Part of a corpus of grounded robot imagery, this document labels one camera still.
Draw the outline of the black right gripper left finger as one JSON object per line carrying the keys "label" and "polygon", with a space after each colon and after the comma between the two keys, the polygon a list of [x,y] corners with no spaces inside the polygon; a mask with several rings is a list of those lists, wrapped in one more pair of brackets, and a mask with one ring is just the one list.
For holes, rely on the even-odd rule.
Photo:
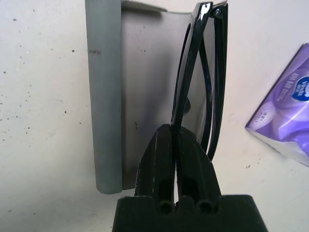
{"label": "black right gripper left finger", "polygon": [[155,131],[139,162],[135,195],[173,198],[174,176],[170,125],[163,124]]}

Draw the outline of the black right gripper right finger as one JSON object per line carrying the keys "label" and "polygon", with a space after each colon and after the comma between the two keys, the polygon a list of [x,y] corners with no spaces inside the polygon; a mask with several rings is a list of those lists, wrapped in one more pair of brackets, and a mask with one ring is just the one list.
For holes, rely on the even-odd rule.
{"label": "black right gripper right finger", "polygon": [[173,139],[179,197],[189,196],[194,200],[219,199],[220,188],[213,164],[195,135],[182,127]]}

